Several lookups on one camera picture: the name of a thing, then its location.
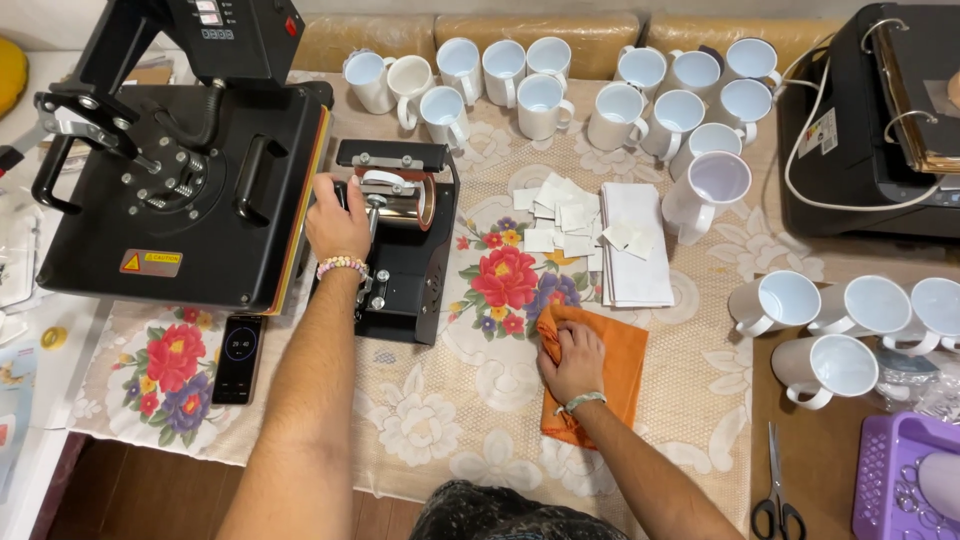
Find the heat press machine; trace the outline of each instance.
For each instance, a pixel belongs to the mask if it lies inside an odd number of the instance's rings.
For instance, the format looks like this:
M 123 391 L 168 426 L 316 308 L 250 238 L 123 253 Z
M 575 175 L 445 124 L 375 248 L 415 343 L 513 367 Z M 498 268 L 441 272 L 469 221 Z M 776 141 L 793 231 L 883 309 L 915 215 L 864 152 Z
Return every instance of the heat press machine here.
M 282 312 L 332 122 L 329 84 L 285 84 L 303 29 L 291 0 L 109 0 L 73 74 L 34 96 L 37 124 L 0 147 L 2 172 L 56 134 L 32 191 L 64 216 L 37 283 Z M 160 32 L 202 86 L 122 86 Z M 61 200 L 54 186 L 78 138 L 92 152 Z
M 346 139 L 336 162 L 360 177 L 370 220 L 370 275 L 357 291 L 356 335 L 433 345 L 460 194 L 449 148 Z M 445 170 L 449 182 L 437 182 Z M 346 185 L 335 191 L 345 208 Z
M 787 86 L 779 100 L 780 192 L 788 230 L 805 236 L 960 238 L 960 191 L 940 188 L 950 174 L 909 159 L 904 134 L 904 126 L 924 122 L 920 111 L 939 118 L 938 129 L 960 119 L 932 114 L 935 108 L 925 97 L 912 100 L 907 110 L 891 100 L 897 84 L 923 89 L 921 79 L 943 78 L 946 84 L 956 72 L 958 13 L 960 6 L 872 4 L 829 45 L 798 63 L 792 78 L 814 87 Z M 879 54 L 884 39 L 906 40 L 900 43 L 908 44 L 904 58 L 910 60 L 901 58 L 900 66 L 924 76 L 910 79 L 888 69 Z M 955 140 L 960 141 L 960 129 Z

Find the pink beaded bracelet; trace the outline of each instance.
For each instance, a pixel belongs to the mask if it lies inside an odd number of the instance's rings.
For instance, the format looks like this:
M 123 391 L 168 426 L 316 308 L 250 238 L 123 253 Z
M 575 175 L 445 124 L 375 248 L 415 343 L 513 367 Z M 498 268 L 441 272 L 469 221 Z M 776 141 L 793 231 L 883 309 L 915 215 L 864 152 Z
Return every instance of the pink beaded bracelet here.
M 340 267 L 353 268 L 357 272 L 360 272 L 361 282 L 367 280 L 367 275 L 370 272 L 370 266 L 359 258 L 331 257 L 325 258 L 324 261 L 320 263 L 320 266 L 317 267 L 317 279 L 319 280 L 327 270 Z

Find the smartphone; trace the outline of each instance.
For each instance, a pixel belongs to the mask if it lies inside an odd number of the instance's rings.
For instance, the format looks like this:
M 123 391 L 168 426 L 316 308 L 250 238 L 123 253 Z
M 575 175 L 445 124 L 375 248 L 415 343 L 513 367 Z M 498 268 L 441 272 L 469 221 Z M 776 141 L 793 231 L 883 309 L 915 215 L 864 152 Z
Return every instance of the smartphone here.
M 217 361 L 217 375 L 213 379 L 213 404 L 250 404 L 266 326 L 266 317 L 263 315 L 228 317 Z

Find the hand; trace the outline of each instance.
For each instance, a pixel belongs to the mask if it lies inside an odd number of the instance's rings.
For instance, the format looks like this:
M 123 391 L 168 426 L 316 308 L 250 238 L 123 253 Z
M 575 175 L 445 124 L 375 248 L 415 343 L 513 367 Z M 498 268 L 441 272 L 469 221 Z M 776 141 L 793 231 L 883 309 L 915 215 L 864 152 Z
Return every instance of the hand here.
M 563 321 L 557 326 L 560 365 L 553 363 L 543 347 L 537 364 L 550 393 L 560 405 L 590 392 L 603 392 L 603 357 L 607 349 L 587 325 Z
M 331 257 L 354 257 L 366 261 L 370 252 L 370 223 L 360 180 L 347 182 L 347 206 L 344 210 L 333 192 L 336 178 L 329 173 L 313 177 L 317 202 L 306 211 L 306 238 L 317 261 Z

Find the binder ring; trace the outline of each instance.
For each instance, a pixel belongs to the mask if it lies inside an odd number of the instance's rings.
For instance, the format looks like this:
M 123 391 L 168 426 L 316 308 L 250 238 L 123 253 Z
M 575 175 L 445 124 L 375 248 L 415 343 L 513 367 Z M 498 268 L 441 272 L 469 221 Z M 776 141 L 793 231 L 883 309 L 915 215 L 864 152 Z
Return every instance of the binder ring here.
M 907 26 L 905 22 L 903 22 L 903 19 L 899 19 L 896 17 L 891 17 L 888 19 L 883 19 L 875 22 L 873 26 L 867 29 L 867 33 L 863 35 L 863 38 L 860 39 L 860 50 L 863 51 L 864 54 L 872 55 L 874 53 L 874 51 L 871 51 L 870 49 L 867 48 L 867 37 L 870 37 L 870 34 L 872 34 L 874 30 L 876 30 L 877 28 L 879 28 L 880 26 L 883 26 L 888 22 L 896 22 L 898 26 L 898 30 L 910 30 L 910 27 Z
M 937 122 L 940 121 L 940 120 L 937 119 L 936 116 L 934 116 L 933 114 L 930 114 L 929 112 L 927 112 L 927 111 L 925 111 L 925 110 L 908 110 L 907 112 L 905 112 L 905 113 L 903 113 L 903 114 L 898 114 L 896 117 L 894 117 L 893 120 L 890 120 L 889 122 L 887 122 L 887 127 L 883 128 L 883 140 L 885 140 L 885 141 L 887 141 L 887 142 L 896 142 L 896 141 L 890 136 L 890 127 L 893 126 L 893 125 L 894 125 L 894 122 L 896 122 L 897 120 L 901 120 L 901 119 L 903 119 L 905 116 L 910 116 L 911 114 L 921 114 L 921 115 L 923 115 L 923 116 L 926 116 L 926 123 L 927 123 L 927 124 L 936 124 Z

